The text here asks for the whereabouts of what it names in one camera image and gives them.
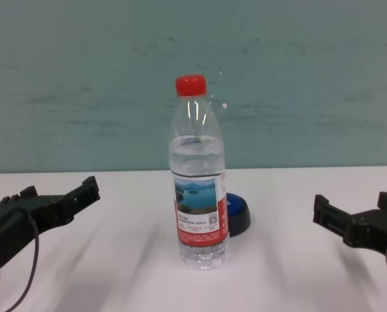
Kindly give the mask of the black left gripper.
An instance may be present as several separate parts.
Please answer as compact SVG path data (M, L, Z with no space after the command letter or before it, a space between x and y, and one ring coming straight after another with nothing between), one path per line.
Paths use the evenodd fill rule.
M35 186L0 201L0 260L11 260L36 236L69 224L100 199L94 176L63 196L38 196Z

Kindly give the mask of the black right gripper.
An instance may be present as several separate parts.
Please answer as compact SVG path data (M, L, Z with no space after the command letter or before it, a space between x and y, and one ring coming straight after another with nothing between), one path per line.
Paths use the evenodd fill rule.
M323 195L315 195L313 222L343 238L351 248L387 250L387 192L379 192L379 209L349 214L331 205Z

